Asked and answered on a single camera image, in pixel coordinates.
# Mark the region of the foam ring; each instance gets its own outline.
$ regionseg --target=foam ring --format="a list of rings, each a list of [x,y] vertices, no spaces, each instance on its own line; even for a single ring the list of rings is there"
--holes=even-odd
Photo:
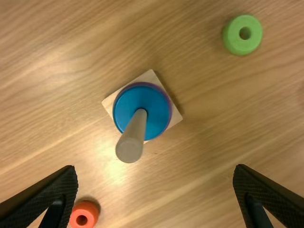
[[[252,15],[240,15],[224,28],[225,47],[233,54],[243,56],[252,53],[260,45],[263,36],[261,23]]]
[[[69,224],[72,228],[93,228],[98,217],[97,206],[89,201],[83,201],[73,207]]]
[[[168,95],[155,84],[139,82],[124,88],[114,101],[113,119],[121,133],[139,108],[148,114],[145,140],[151,140],[167,129],[172,116]]]

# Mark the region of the hole in ring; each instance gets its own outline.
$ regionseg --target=hole in ring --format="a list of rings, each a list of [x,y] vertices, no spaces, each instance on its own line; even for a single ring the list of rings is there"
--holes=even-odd
[[[87,223],[87,217],[84,215],[79,215],[76,218],[76,223],[80,226],[84,226]]]
[[[251,31],[248,27],[243,27],[241,28],[241,30],[239,31],[239,37],[241,37],[241,39],[243,40],[247,40],[251,37]]]

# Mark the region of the wooden table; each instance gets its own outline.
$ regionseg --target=wooden table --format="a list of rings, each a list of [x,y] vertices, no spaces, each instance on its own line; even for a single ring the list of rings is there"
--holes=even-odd
[[[0,0],[0,201],[67,164],[77,198],[99,201],[101,228],[243,228],[238,163],[304,196],[303,11],[299,0]],[[243,13],[264,37],[238,57],[221,31]],[[184,120],[124,164],[101,101],[150,68]]]

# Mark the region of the orange ring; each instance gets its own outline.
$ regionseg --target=orange ring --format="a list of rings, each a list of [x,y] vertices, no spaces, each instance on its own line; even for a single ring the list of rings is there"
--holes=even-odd
[[[93,228],[98,217],[99,210],[95,204],[83,201],[73,207],[69,223],[72,228]]]

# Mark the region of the blue ring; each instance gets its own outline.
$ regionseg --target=blue ring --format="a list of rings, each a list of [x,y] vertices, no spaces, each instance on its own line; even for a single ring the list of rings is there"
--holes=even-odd
[[[163,133],[171,120],[171,102],[164,91],[151,83],[134,83],[117,96],[113,105],[113,119],[123,133],[137,109],[147,111],[145,140]]]

